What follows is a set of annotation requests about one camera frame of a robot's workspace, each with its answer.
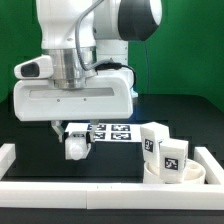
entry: cable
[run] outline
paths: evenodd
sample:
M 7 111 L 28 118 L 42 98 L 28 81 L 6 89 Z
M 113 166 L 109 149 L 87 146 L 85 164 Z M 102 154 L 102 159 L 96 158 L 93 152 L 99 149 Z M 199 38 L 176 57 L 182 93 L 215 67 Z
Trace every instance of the cable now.
M 98 61 L 92 65 L 90 65 L 89 67 L 87 67 L 85 65 L 85 62 L 82 58 L 82 53 L 81 53 L 81 47 L 80 47 L 80 40 L 79 40 L 79 29 L 80 29 L 80 25 L 82 20 L 91 12 L 93 11 L 98 5 L 100 5 L 104 0 L 98 0 L 97 2 L 95 2 L 92 6 L 90 6 L 87 10 L 85 10 L 79 17 L 79 19 L 77 20 L 76 23 L 76 28 L 75 28 L 75 43 L 76 43 L 76 50 L 77 50 L 77 55 L 78 55 L 78 59 L 79 62 L 83 68 L 83 70 L 85 71 L 89 71 L 91 69 L 94 69 L 95 67 L 101 65 L 101 64 L 107 64 L 107 63 L 113 63 L 113 61 L 110 59 L 108 60 L 103 60 L 103 61 Z
M 108 70 L 108 69 L 119 70 L 121 68 L 128 68 L 129 70 L 131 70 L 133 72 L 133 76 L 134 76 L 133 86 L 134 86 L 136 84 L 136 72 L 132 67 L 130 67 L 128 65 L 123 65 L 123 64 L 117 63 L 117 62 L 112 62 L 112 63 L 100 64 L 95 67 L 95 70 L 96 71 L 102 71 L 102 70 Z

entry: green wall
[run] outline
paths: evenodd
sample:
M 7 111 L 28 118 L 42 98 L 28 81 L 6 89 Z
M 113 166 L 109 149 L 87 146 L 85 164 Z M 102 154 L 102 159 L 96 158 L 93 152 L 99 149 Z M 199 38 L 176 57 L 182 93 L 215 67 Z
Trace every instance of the green wall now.
M 162 2 L 158 31 L 146 43 L 130 43 L 137 91 L 200 95 L 224 111 L 224 1 Z M 35 1 L 1 1 L 0 101 L 16 82 L 14 66 L 39 56 L 40 43 Z

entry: white box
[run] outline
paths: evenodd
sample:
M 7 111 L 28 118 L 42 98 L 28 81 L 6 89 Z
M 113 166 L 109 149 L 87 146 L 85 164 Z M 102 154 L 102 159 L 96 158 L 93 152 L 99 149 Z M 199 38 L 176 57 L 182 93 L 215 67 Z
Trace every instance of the white box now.
M 165 139 L 160 144 L 160 178 L 167 183 L 182 183 L 187 155 L 188 141 Z
M 142 150 L 145 162 L 159 167 L 159 145 L 170 137 L 169 128 L 165 125 L 151 122 L 140 126 Z

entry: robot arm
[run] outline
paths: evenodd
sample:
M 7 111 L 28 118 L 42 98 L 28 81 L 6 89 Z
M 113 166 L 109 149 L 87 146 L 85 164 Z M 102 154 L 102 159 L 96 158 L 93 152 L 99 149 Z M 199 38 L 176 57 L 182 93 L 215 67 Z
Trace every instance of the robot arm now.
M 43 55 L 15 67 L 20 79 L 14 88 L 16 116 L 21 121 L 51 121 L 59 135 L 63 120 L 129 118 L 132 71 L 97 67 L 113 64 L 114 55 L 120 60 L 117 46 L 112 56 L 108 54 L 114 40 L 146 40 L 157 29 L 161 0 L 36 0 L 36 4 Z

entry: white cup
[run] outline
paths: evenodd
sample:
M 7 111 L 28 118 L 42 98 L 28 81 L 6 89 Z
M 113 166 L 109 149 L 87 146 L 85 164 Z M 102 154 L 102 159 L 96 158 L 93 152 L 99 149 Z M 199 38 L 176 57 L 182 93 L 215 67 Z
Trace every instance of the white cup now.
M 206 171 L 202 165 L 188 159 L 186 169 L 186 176 L 181 184 L 204 184 Z M 158 167 L 145 162 L 143 183 L 164 184 L 165 182 L 159 177 L 159 171 Z

